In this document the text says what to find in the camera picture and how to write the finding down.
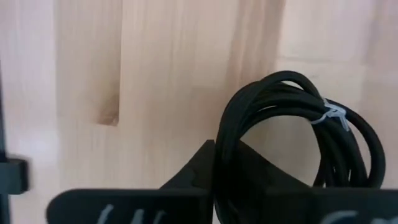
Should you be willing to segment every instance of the white lettering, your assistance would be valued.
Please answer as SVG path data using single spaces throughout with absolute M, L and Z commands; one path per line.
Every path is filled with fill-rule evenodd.
M 131 220 L 130 224 L 142 224 L 142 221 L 144 219 L 144 209 L 138 209 L 135 213 L 134 216 Z
M 109 213 L 113 210 L 113 205 L 107 205 L 104 210 L 102 210 L 101 215 L 98 218 L 97 224 L 105 224 L 106 220 L 108 219 Z
M 164 215 L 166 215 L 166 213 L 164 211 L 157 212 L 155 220 L 154 220 L 154 224 L 160 224 L 160 221 L 162 220 Z
M 355 217 L 358 214 L 356 211 L 338 211 L 327 215 L 321 221 L 321 224 L 333 224 L 334 222 L 343 218 Z
M 390 220 L 385 220 L 382 218 L 375 218 L 371 224 L 398 224 L 398 217 L 395 217 Z

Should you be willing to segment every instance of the white zip tie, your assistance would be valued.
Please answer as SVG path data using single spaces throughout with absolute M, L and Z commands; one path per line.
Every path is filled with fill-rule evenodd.
M 346 110 L 344 108 L 341 108 L 337 105 L 333 105 L 329 103 L 326 98 L 323 99 L 323 102 L 325 102 L 325 107 L 329 108 L 329 111 L 324 113 L 321 118 L 316 119 L 315 121 L 310 121 L 311 124 L 319 124 L 323 122 L 326 118 L 339 118 L 341 125 L 343 126 L 344 130 L 349 131 L 349 126 L 348 122 L 346 119 Z

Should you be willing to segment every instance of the coiled black cable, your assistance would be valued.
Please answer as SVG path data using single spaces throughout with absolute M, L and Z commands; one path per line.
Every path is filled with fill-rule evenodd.
M 286 81 L 296 83 L 301 89 L 284 83 Z M 345 109 L 346 119 L 363 135 L 371 155 L 371 169 L 367 176 L 354 134 L 345 130 L 338 118 L 327 118 L 312 125 L 321 154 L 313 186 L 379 188 L 384 178 L 386 161 L 377 134 L 360 115 L 333 100 L 326 100 Z M 315 121 L 328 110 L 311 81 L 297 72 L 276 72 L 246 85 L 232 97 L 221 118 L 216 139 L 216 151 L 220 160 L 217 168 L 219 179 L 232 175 L 228 173 L 232 152 L 239 139 L 257 123 L 284 115 Z M 237 223 L 226 215 L 229 213 L 228 200 L 223 195 L 222 184 L 218 186 L 215 199 L 220 221 L 223 224 Z

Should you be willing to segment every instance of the black object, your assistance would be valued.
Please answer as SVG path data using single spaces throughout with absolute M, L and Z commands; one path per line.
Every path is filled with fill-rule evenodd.
M 19 195 L 27 191 L 27 163 L 21 159 L 0 162 L 0 194 Z
M 53 199 L 49 224 L 211 223 L 214 141 L 207 141 L 182 170 L 159 190 L 72 190 Z M 101 223 L 104 209 L 112 208 Z
M 27 168 L 26 161 L 7 158 L 0 89 L 0 224 L 10 224 L 8 196 L 28 189 Z
M 346 119 L 364 136 L 371 153 L 369 176 L 353 133 L 342 128 L 339 118 L 313 125 L 321 152 L 313 187 L 239 140 L 249 128 L 273 116 L 314 121 L 330 110 L 307 78 L 284 71 L 240 89 L 224 111 L 216 143 L 207 141 L 159 190 L 72 190 L 53 199 L 47 220 L 50 224 L 211 223 L 214 202 L 223 224 L 398 222 L 398 191 L 377 189 L 385 172 L 377 134 L 354 111 L 327 101 L 345 109 Z

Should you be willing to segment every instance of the wooden surface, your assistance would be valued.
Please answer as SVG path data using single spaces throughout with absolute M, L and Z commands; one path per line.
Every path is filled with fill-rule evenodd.
M 12 219 L 45 223 L 71 188 L 159 187 L 215 138 L 239 87 L 284 69 L 373 125 L 384 186 L 398 187 L 397 39 L 393 0 L 0 0 L 7 150 L 32 166 Z M 306 120 L 274 118 L 244 140 L 313 180 Z

